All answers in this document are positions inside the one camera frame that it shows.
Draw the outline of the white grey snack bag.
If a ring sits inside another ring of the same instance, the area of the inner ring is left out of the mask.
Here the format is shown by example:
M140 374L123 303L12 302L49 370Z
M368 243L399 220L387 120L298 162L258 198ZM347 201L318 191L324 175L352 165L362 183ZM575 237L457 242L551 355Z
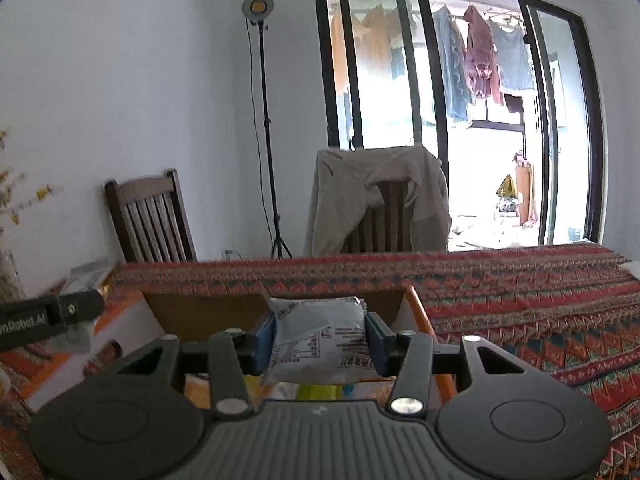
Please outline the white grey snack bag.
M330 386L381 378L367 345L363 300L272 298L269 305L276 333L264 384Z

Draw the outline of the yellow flower branches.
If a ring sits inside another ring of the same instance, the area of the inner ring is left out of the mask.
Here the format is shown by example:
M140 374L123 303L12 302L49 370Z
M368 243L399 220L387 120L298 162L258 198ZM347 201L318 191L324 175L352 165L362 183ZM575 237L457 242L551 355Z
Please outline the yellow flower branches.
M28 173L15 169L4 160L8 135L9 129L1 130L1 235L6 234L10 226L20 225L26 210L62 191L60 186L49 183L36 188L27 185Z

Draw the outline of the beige jacket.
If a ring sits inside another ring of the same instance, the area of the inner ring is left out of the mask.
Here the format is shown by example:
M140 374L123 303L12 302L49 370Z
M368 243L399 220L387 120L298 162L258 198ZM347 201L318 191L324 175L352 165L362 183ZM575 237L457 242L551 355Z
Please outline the beige jacket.
M422 145L317 154L305 254L338 254L369 209L384 204L382 185L398 184L409 214L413 252L444 252L451 229L448 188L442 163Z

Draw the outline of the black framed glass door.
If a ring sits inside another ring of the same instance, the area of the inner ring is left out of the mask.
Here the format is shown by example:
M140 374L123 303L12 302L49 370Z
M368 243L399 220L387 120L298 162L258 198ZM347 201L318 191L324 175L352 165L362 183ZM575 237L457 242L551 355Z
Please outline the black framed glass door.
M438 158L449 246L600 238L603 124L586 26L540 0L316 0L329 144Z

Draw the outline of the wooden chair with jacket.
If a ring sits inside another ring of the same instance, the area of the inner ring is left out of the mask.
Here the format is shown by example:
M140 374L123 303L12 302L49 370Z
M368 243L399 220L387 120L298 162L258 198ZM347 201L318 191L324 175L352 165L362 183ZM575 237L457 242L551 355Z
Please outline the wooden chair with jacket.
M408 182L381 182L383 203L368 208L362 220L344 241L342 254L411 252L412 208L405 207Z

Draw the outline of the dark wooden chair left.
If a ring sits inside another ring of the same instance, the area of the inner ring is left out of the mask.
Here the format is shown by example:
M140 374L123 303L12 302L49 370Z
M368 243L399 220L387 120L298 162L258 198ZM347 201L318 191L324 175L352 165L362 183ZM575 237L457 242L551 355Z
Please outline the dark wooden chair left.
M108 181L104 196L126 262L198 260L177 170L124 183Z

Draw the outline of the light blue hanging shirt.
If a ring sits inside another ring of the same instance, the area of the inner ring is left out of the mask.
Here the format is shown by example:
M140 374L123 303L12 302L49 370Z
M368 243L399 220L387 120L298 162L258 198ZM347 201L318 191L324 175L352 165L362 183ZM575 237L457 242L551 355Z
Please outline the light blue hanging shirt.
M496 47L501 91L511 96L524 96L534 91L534 76L521 26L506 30L493 21L488 24Z

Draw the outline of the green snack bag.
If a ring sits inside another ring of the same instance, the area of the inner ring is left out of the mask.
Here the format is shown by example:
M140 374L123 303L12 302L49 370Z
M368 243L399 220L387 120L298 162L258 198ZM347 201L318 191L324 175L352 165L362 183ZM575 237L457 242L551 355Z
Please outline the green snack bag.
M341 399L343 388L334 385L301 384L295 400L299 402L337 401Z

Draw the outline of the blue hanging garment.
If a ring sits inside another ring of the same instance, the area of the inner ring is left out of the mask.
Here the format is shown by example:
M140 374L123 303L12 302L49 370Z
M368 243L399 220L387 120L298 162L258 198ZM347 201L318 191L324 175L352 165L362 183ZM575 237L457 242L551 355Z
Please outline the blue hanging garment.
M450 122L469 122L468 106L472 94L466 78L464 55L465 45L456 20L446 6L432 14L442 86L444 87L446 115Z

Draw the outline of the red patterned tablecloth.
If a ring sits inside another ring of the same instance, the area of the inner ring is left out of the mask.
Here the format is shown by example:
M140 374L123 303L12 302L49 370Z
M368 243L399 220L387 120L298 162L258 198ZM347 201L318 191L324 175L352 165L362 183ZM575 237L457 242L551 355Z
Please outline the red patterned tablecloth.
M590 243L451 254L133 264L110 279L107 323L147 299L166 325L254 318L262 294L362 295L389 318L406 288L438 339L488 338L577 388L608 414L602 479L639 474L639 283Z

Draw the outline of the floral ceramic vase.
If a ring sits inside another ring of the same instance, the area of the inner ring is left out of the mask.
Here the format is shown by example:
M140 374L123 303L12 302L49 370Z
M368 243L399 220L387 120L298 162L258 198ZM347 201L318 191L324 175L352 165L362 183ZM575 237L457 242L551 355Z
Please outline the floral ceramic vase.
M13 302L25 298L24 288L9 249L0 250L0 301Z

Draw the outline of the tripod studio light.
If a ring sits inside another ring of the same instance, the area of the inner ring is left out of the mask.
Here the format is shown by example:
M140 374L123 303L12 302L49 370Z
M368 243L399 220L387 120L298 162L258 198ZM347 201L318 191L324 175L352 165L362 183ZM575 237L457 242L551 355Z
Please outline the tripod studio light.
M245 18L248 46L250 47L250 64L253 64L253 47L250 40L250 28L257 28L258 38L258 62L260 77L260 96L262 97L262 128L264 129L265 149L267 155L267 170L269 179L269 192L271 198L272 220L269 223L271 236L271 258L292 258L292 252L281 232L281 217L278 207L276 178L274 177L272 142L271 142L271 117L269 115L267 70L265 59L265 31L267 30L267 18L274 9L273 0L244 0L241 6Z

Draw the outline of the pink hanging shirt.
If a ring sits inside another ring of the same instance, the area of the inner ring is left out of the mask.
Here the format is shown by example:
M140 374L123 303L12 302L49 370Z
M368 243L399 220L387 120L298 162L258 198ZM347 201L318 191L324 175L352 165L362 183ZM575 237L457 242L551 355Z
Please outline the pink hanging shirt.
M491 28L472 4L462 18L468 24L464 66L472 96L475 99L491 98L496 104L503 105Z

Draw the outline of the orange white cardboard box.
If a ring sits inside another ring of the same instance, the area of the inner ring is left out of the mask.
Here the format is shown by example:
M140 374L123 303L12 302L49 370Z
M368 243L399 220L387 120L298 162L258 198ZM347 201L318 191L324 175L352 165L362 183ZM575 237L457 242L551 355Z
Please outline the orange white cardboard box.
M435 337L421 300L412 287L382 290L359 296L368 311L376 312L395 332L413 330ZM26 405L33 413L58 394L76 386L97 370L113 364L115 349L122 356L138 350L157 337L175 334L183 341L202 341L226 328L251 330L271 312L266 294L224 296L143 295L138 290L113 289L102 316L90 325L89 350L63 352L62 347L43 342L1 352L1 370L11 383L10 399ZM298 386L279 382L262 386L262 375L248 376L253 402L293 400ZM357 382L343 388L341 398L356 396L384 401L392 388L391 379Z

